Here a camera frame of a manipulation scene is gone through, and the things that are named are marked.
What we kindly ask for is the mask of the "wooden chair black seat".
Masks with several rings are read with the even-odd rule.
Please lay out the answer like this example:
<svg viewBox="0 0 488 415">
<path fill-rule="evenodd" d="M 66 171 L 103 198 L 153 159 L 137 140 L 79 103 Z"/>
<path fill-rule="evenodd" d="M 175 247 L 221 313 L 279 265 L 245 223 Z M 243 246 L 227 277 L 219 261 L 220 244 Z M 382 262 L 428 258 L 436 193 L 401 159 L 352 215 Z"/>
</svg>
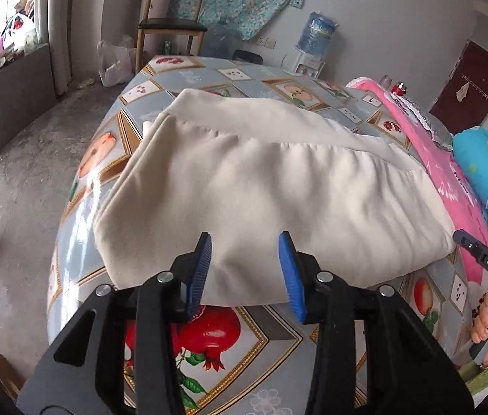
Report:
<svg viewBox="0 0 488 415">
<path fill-rule="evenodd" d="M 186 54 L 200 54 L 207 27 L 198 21 L 204 0 L 196 0 L 194 17 L 149 17 L 148 12 L 152 0 L 145 0 L 145 14 L 137 26 L 135 71 L 139 72 L 143 64 L 143 54 L 146 35 L 187 36 Z"/>
</svg>

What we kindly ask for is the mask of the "cream zip-up jacket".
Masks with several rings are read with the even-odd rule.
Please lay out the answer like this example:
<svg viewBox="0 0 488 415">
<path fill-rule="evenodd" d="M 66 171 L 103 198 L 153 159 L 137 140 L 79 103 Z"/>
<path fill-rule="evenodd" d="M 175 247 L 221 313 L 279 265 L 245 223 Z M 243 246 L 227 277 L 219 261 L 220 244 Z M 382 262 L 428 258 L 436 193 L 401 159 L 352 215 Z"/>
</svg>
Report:
<svg viewBox="0 0 488 415">
<path fill-rule="evenodd" d="M 367 288 L 442 259 L 453 230 L 424 167 L 397 145 L 276 99 L 197 89 L 148 123 L 93 225 L 118 288 L 143 284 L 208 232 L 203 300 L 226 306 L 286 301 L 284 231 Z"/>
</svg>

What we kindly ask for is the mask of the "white water dispenser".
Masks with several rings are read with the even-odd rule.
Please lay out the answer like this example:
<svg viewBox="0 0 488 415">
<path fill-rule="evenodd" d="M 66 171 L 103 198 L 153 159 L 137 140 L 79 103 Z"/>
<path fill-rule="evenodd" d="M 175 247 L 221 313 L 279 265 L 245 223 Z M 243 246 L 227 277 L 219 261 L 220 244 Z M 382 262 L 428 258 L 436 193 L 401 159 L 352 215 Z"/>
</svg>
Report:
<svg viewBox="0 0 488 415">
<path fill-rule="evenodd" d="M 291 50 L 281 61 L 281 67 L 285 71 L 310 78 L 318 78 L 325 64 L 326 62 L 323 59 L 305 54 L 298 49 Z"/>
</svg>

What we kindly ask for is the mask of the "black rice cooker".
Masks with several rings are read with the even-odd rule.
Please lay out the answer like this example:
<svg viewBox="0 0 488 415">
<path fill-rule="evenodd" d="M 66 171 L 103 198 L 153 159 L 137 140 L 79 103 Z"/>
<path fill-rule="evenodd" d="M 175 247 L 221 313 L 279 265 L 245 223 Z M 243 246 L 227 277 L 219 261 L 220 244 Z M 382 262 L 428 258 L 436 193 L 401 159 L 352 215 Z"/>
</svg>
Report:
<svg viewBox="0 0 488 415">
<path fill-rule="evenodd" d="M 259 54 L 248 52 L 247 50 L 236 49 L 233 53 L 232 60 L 239 63 L 262 65 L 263 57 Z"/>
</svg>

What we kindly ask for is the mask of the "green fuzzy sleeve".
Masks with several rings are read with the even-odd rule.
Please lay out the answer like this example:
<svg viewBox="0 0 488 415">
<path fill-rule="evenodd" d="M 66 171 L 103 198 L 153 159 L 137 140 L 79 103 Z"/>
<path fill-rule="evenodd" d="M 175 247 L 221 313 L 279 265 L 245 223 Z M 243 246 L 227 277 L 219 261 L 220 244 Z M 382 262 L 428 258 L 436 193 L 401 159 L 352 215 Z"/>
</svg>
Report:
<svg viewBox="0 0 488 415">
<path fill-rule="evenodd" d="M 459 374 L 472 395 L 482 393 L 488 388 L 488 368 L 470 361 L 460 367 Z"/>
</svg>

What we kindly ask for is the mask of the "red thermos bottle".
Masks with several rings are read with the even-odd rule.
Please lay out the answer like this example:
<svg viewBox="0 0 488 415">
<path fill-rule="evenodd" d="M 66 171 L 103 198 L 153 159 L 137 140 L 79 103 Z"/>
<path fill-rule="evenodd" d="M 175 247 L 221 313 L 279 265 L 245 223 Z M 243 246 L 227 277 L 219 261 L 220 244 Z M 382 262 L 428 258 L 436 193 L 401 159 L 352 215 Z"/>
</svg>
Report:
<svg viewBox="0 0 488 415">
<path fill-rule="evenodd" d="M 391 93 L 394 95 L 405 95 L 406 92 L 407 92 L 407 86 L 403 82 L 398 82 L 391 89 Z"/>
</svg>

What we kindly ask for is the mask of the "empty clear water jug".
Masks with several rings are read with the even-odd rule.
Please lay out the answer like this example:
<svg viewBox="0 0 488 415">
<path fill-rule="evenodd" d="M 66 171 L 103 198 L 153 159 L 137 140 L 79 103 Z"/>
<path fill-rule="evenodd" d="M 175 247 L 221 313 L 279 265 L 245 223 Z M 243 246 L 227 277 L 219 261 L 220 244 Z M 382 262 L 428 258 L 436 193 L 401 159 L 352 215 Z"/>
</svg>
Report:
<svg viewBox="0 0 488 415">
<path fill-rule="evenodd" d="M 220 19 L 207 29 L 200 55 L 220 59 L 231 59 L 239 43 L 239 33 L 230 21 Z"/>
</svg>

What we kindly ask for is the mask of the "dark red door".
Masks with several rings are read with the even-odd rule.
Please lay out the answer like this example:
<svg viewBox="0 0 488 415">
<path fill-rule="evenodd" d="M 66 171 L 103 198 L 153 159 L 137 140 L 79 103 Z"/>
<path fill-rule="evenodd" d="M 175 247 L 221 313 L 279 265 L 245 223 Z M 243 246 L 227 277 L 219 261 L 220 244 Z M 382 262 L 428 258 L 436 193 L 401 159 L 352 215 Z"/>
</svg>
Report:
<svg viewBox="0 0 488 415">
<path fill-rule="evenodd" d="M 481 126 L 488 115 L 488 51 L 469 40 L 430 113 L 451 134 Z"/>
</svg>

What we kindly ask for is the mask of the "beige curtain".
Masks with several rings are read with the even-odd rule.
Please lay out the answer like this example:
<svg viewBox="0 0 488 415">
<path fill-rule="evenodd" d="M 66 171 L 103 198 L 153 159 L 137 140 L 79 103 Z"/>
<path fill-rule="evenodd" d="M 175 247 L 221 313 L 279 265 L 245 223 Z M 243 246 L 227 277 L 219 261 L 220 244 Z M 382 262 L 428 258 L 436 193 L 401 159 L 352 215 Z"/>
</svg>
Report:
<svg viewBox="0 0 488 415">
<path fill-rule="evenodd" d="M 68 91 L 72 80 L 70 53 L 72 0 L 35 0 L 35 25 L 39 40 L 50 48 L 51 66 L 57 95 Z"/>
</svg>

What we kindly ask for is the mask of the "grey lace pillow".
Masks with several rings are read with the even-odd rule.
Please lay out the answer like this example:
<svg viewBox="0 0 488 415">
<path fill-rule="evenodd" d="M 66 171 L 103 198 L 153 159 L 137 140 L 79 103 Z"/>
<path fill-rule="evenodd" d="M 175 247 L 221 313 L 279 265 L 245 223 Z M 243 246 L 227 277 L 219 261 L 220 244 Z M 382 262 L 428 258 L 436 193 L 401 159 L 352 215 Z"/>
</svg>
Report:
<svg viewBox="0 0 488 415">
<path fill-rule="evenodd" d="M 421 126 L 439 148 L 447 152 L 453 151 L 453 135 L 437 117 L 428 111 L 424 111 L 405 95 L 392 94 L 391 96 L 394 102 L 405 112 L 411 121 L 414 124 Z"/>
</svg>

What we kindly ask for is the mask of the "blue water jug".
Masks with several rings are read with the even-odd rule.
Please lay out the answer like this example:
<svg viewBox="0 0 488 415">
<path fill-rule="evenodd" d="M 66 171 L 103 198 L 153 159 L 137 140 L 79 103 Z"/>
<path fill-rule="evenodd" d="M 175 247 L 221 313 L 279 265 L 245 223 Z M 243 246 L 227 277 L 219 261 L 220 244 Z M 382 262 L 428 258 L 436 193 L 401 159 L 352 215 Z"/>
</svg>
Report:
<svg viewBox="0 0 488 415">
<path fill-rule="evenodd" d="M 295 48 L 302 54 L 323 58 L 338 26 L 334 19 L 320 12 L 311 12 Z"/>
</svg>

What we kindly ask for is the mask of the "white plastic bag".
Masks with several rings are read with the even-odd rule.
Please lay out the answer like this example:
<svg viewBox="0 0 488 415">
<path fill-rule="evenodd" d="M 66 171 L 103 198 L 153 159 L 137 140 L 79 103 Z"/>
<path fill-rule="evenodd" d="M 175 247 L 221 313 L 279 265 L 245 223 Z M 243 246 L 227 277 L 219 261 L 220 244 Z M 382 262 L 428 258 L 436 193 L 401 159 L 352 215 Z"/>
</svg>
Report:
<svg viewBox="0 0 488 415">
<path fill-rule="evenodd" d="M 117 45 L 99 41 L 97 55 L 98 74 L 104 87 L 128 83 L 133 78 L 136 49 L 130 36 L 124 35 Z"/>
</svg>

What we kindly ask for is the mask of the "pink floral blanket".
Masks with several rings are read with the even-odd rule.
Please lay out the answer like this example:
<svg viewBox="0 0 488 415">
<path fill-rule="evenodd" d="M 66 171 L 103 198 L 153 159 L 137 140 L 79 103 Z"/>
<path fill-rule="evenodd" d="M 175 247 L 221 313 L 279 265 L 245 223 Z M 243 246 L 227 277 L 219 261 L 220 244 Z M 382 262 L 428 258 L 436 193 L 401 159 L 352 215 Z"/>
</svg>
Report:
<svg viewBox="0 0 488 415">
<path fill-rule="evenodd" d="M 414 106 L 395 96 L 376 81 L 359 77 L 349 81 L 347 87 L 372 93 L 380 100 L 411 141 L 426 172 L 431 177 L 454 228 L 465 230 L 488 246 L 488 221 L 481 202 L 450 152 L 440 148 L 412 113 Z"/>
</svg>

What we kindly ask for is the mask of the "dark grey cabinet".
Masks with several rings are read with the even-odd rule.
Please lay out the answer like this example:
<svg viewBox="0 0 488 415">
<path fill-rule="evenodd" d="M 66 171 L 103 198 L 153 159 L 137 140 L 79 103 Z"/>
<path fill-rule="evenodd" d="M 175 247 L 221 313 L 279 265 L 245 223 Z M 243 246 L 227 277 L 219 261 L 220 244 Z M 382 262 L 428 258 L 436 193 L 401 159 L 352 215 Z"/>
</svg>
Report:
<svg viewBox="0 0 488 415">
<path fill-rule="evenodd" d="M 0 151 L 57 103 L 48 44 L 0 70 Z"/>
</svg>

